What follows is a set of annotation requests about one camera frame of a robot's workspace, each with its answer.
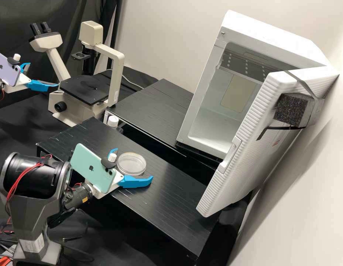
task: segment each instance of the black backdrop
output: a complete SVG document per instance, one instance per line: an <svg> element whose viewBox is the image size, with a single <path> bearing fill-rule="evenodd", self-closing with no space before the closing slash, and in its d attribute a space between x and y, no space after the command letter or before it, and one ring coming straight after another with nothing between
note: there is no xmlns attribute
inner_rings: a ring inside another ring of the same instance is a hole
<svg viewBox="0 0 343 266"><path fill-rule="evenodd" d="M105 39L116 4L116 0L0 0L0 53L7 57L18 53L21 62L30 62L30 78L57 82L46 53L35 52L28 42L33 36L30 24L46 21L52 31L62 36L58 52L69 73L79 75L82 62L74 61L70 54L81 50L78 40L81 21L101 23ZM0 102L0 108L35 94L30 90L11 93Z"/></svg>

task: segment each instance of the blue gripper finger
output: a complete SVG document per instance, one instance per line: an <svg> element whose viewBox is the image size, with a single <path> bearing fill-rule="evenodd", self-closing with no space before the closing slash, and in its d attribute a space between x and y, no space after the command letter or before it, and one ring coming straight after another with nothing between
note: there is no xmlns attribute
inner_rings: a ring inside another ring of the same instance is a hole
<svg viewBox="0 0 343 266"><path fill-rule="evenodd" d="M131 175L125 175L123 179L120 182L118 182L118 185L123 188L146 187L150 183L152 183L152 180L152 175L148 178L135 178Z"/></svg>

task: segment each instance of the black platform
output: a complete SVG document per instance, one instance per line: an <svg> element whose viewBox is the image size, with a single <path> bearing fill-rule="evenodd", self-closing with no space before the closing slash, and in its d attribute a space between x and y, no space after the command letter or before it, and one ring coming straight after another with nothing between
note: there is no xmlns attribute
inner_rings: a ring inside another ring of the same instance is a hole
<svg viewBox="0 0 343 266"><path fill-rule="evenodd" d="M107 111L175 152L200 161L214 172L222 160L176 141L192 97L191 92L161 79Z"/></svg>
<svg viewBox="0 0 343 266"><path fill-rule="evenodd" d="M110 81L102 73L93 76L81 75L61 81L60 88L87 105L93 105L109 96Z"/></svg>
<svg viewBox="0 0 343 266"><path fill-rule="evenodd" d="M154 176L152 184L147 188L119 188L111 196L195 257L201 254L217 221L217 214L204 218L195 209L206 189L203 184L94 118L38 143L38 154L44 151L65 161L78 143L100 157L115 147L119 153L134 151L143 155L147 161L146 174Z"/></svg>

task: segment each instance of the white bottle cap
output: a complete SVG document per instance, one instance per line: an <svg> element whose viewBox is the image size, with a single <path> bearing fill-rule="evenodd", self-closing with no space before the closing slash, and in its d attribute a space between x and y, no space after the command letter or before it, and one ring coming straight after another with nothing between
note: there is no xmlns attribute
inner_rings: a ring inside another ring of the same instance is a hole
<svg viewBox="0 0 343 266"><path fill-rule="evenodd" d="M14 54L14 60L15 61L20 61L20 58L21 58L21 55L19 55L19 54Z"/></svg>
<svg viewBox="0 0 343 266"><path fill-rule="evenodd" d="M115 115L109 116L109 119L107 120L107 124L110 127L117 127L119 125L119 118Z"/></svg>
<svg viewBox="0 0 343 266"><path fill-rule="evenodd" d="M111 162L111 163L114 163L116 161L116 158L117 158L117 155L115 153L110 153L109 154L109 157L108 157L108 160Z"/></svg>

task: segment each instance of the petri dish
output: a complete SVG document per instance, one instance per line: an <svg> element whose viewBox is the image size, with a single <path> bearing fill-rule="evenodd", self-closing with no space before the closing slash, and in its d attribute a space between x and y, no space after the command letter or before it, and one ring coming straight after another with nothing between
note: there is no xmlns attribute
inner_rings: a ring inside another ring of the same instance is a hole
<svg viewBox="0 0 343 266"><path fill-rule="evenodd" d="M147 162L140 154L127 152L117 159L117 167L125 175L142 175L147 167Z"/></svg>

